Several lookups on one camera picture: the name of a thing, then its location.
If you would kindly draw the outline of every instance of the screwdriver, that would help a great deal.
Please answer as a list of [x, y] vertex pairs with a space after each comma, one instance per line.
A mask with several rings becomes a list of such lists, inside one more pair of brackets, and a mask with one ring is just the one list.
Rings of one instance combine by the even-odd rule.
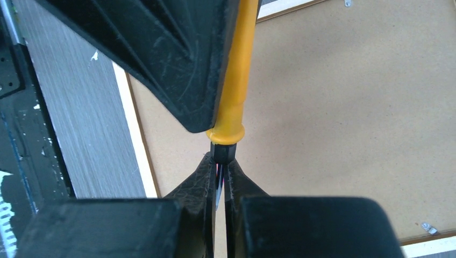
[[236, 27], [229, 53], [222, 96], [213, 128], [206, 134], [211, 140], [211, 156], [217, 164], [216, 208], [222, 194], [223, 177], [234, 160], [236, 143], [245, 134], [242, 125], [244, 101], [253, 49], [253, 36], [259, 0], [240, 0]]

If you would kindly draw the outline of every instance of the black frame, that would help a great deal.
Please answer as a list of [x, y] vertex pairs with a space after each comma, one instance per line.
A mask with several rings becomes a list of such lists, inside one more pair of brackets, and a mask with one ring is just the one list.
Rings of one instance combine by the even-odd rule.
[[8, 204], [0, 216], [9, 222], [0, 226], [11, 227], [4, 249], [45, 203], [74, 196], [29, 52], [13, 42], [7, 23], [0, 13], [0, 190]]

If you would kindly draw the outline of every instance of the cork board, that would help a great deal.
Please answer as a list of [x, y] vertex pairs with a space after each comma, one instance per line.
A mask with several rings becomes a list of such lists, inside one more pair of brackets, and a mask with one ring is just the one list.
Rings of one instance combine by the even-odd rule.
[[[326, 1], [258, 24], [244, 172], [271, 195], [372, 198], [401, 240], [456, 229], [455, 21], [453, 1]], [[165, 195], [209, 141], [132, 86]], [[223, 256], [223, 207], [216, 224]]]

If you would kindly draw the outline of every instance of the gray wood surface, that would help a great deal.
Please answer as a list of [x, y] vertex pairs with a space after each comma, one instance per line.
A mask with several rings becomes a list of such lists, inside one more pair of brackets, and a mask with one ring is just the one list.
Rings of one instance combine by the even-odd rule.
[[144, 197], [111, 60], [35, 1], [14, 4], [76, 196]]

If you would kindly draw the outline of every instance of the yellow screwdriver handle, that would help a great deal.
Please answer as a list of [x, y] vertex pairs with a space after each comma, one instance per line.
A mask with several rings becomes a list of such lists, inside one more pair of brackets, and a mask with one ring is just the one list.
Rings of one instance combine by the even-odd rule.
[[258, 0], [240, 0], [215, 126], [206, 131], [214, 144], [231, 145], [244, 137], [244, 101], [257, 22]]

